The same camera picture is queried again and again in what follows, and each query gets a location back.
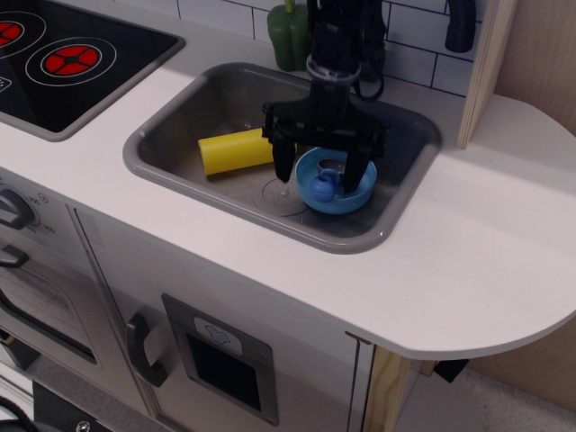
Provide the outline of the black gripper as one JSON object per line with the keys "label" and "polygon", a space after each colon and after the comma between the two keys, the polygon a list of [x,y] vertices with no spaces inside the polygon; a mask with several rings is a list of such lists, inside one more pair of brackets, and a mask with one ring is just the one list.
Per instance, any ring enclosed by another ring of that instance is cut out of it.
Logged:
{"label": "black gripper", "polygon": [[345,88],[312,83],[306,97],[268,102],[262,136],[273,142],[274,171],[288,183],[298,144],[347,151],[343,186],[351,194],[359,186],[371,158],[384,155],[387,121],[366,110]]}

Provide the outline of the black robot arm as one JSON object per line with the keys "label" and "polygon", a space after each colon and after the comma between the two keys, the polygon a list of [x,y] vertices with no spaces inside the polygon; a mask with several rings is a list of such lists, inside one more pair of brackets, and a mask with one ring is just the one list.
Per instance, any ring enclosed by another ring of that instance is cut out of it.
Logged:
{"label": "black robot arm", "polygon": [[277,178],[289,181],[299,145],[346,153],[345,192],[358,186],[370,161],[383,156],[388,126],[357,107],[363,67],[382,72],[385,25],[379,1],[309,1],[311,77],[306,98],[265,103],[262,135],[272,146]]}

